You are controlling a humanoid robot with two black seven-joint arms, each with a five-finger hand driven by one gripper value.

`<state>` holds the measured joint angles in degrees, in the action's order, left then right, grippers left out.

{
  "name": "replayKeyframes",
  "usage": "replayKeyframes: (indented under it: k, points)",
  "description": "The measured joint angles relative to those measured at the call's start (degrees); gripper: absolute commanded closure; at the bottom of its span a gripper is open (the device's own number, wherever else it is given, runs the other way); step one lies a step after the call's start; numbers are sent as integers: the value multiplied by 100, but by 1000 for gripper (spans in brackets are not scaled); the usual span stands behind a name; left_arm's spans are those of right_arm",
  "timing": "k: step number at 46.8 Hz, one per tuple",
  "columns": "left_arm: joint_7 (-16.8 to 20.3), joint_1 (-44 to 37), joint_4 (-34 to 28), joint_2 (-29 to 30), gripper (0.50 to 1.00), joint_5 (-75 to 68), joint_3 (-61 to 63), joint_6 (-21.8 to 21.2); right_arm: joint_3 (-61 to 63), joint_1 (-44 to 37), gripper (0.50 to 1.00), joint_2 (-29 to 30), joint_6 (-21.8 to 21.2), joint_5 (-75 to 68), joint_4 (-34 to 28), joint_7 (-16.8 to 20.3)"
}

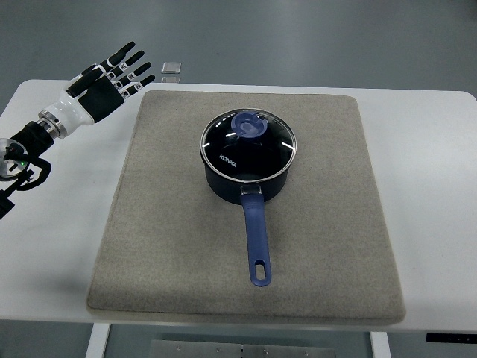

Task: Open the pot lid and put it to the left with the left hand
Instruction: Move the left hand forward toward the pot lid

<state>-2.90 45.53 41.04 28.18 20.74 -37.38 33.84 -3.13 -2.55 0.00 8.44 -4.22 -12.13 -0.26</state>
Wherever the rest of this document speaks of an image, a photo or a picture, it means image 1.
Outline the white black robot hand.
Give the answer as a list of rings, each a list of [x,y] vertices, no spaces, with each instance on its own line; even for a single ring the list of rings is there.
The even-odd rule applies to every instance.
[[[144,51],[130,55],[128,42],[100,63],[74,77],[60,91],[59,99],[39,113],[37,123],[52,139],[65,138],[81,126],[93,125],[115,112],[126,100],[152,83],[151,63],[138,62]]]

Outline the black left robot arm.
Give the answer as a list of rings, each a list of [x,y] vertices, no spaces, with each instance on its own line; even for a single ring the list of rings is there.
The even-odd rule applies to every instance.
[[[1,191],[1,217],[13,208],[10,196],[43,184],[51,172],[51,164],[41,158],[54,144],[56,132],[44,121],[29,122],[9,139],[1,139],[1,181],[10,185]]]

